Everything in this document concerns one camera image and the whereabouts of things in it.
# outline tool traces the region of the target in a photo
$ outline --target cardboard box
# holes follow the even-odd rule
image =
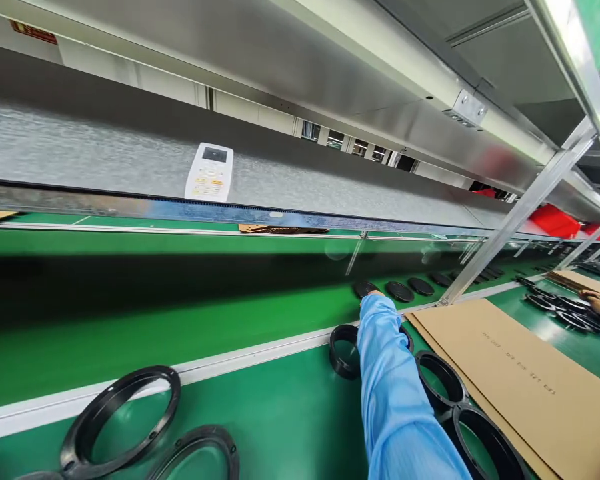
[[[600,480],[598,377],[486,299],[414,315],[558,476]]]

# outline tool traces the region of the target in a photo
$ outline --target round black part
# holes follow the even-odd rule
[[[166,380],[171,388],[171,398],[164,415],[144,440],[134,448],[104,463],[92,463],[91,452],[100,430],[107,420],[144,386]],[[102,391],[85,408],[67,432],[60,450],[60,465],[64,476],[72,480],[96,479],[131,465],[144,456],[151,444],[160,438],[175,414],[180,402],[180,377],[169,367],[156,365],[136,370]]]
[[[220,425],[203,425],[176,440],[172,448],[164,454],[147,480],[166,480],[188,456],[205,447],[214,447],[222,452],[227,460],[227,480],[240,477],[240,455],[229,432]]]
[[[563,297],[562,295],[558,295],[557,300],[568,311],[575,313],[586,313],[587,307],[589,306],[588,302],[582,300],[572,300],[568,297]]]
[[[538,295],[539,297],[549,300],[550,302],[557,303],[557,301],[558,301],[558,297],[552,293],[549,293],[548,291],[544,291],[541,288],[538,288],[534,285],[526,285],[526,287],[527,287],[527,290],[529,290],[534,295]]]
[[[588,324],[570,312],[557,311],[555,317],[566,327],[574,328],[583,333],[592,331]]]
[[[425,393],[431,406],[438,411],[446,411],[461,402],[468,401],[469,394],[465,384],[462,383],[460,376],[451,366],[442,360],[434,352],[420,350],[415,354],[415,362],[418,366],[418,374],[420,382],[425,388]],[[429,369],[442,382],[449,398],[440,395],[431,386],[429,381],[422,374],[422,367]]]
[[[441,287],[448,287],[450,286],[452,280],[446,276],[443,275],[442,273],[438,273],[438,272],[433,272],[429,274],[429,278],[436,283],[437,285],[440,285]]]
[[[525,295],[525,300],[540,310],[555,311],[555,307],[550,304],[546,298],[539,295]]]
[[[408,303],[413,300],[413,292],[400,282],[388,282],[385,287],[389,294],[396,300]]]
[[[364,282],[358,282],[358,283],[354,284],[353,290],[355,291],[355,294],[358,297],[363,298],[363,297],[366,297],[370,291],[378,290],[378,287],[376,287],[371,282],[364,281]]]
[[[400,333],[404,333],[406,338],[407,338],[407,348],[409,349],[409,351],[411,353],[413,353],[413,339],[411,338],[409,332],[407,331],[407,329],[405,328],[404,325],[400,325],[400,328],[398,329],[400,331]]]
[[[582,323],[586,324],[592,331],[595,333],[600,333],[600,324],[595,320],[590,319],[586,315],[581,315],[580,313],[571,312],[571,314],[580,320]]]
[[[433,287],[422,279],[413,277],[409,279],[408,283],[409,286],[420,295],[424,295],[426,297],[433,295]]]
[[[344,379],[355,380],[360,376],[360,364],[349,363],[336,352],[335,343],[340,340],[352,344],[357,349],[358,327],[339,325],[333,329],[329,337],[329,361],[333,371]]]
[[[502,431],[480,410],[464,404],[454,407],[452,414],[442,422],[442,426],[464,460],[472,478],[487,480],[490,477],[470,452],[462,436],[461,423],[468,427],[485,446],[498,472],[498,478],[507,480],[531,478],[520,454]]]

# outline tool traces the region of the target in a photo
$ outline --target metal bracket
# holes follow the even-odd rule
[[[482,123],[482,119],[489,110],[480,100],[474,97],[467,90],[460,90],[458,98],[456,98],[451,110],[444,110],[443,113],[456,120],[463,127],[478,128]]]

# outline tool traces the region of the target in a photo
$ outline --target red plastic box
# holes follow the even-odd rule
[[[529,220],[552,237],[572,239],[580,230],[580,224],[575,218],[550,204],[538,208]]]

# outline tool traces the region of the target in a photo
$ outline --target cardboard sheet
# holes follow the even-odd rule
[[[599,378],[488,300],[414,315],[561,478],[600,480]]]
[[[420,324],[416,316],[412,313],[405,315],[406,319],[412,324],[418,333],[424,338],[436,354],[438,354],[444,361],[446,361],[452,368],[460,375],[462,382],[467,387],[467,390],[474,402],[482,409],[482,411],[488,416],[492,422],[494,422],[500,430],[505,434],[506,438],[509,439],[511,444],[514,446],[518,453],[524,458],[529,464],[530,468],[535,472],[536,476],[541,480],[559,480],[559,477],[553,470],[540,458],[540,456],[525,442],[516,430],[510,426],[509,422],[500,415],[500,412],[494,408],[494,406],[487,400],[487,398],[478,390],[473,382],[466,376],[466,374],[455,364],[450,356],[440,347],[438,342],[430,336],[429,332]]]
[[[549,278],[572,290],[594,290],[600,293],[600,281],[590,279],[572,270],[555,270],[549,273]]]

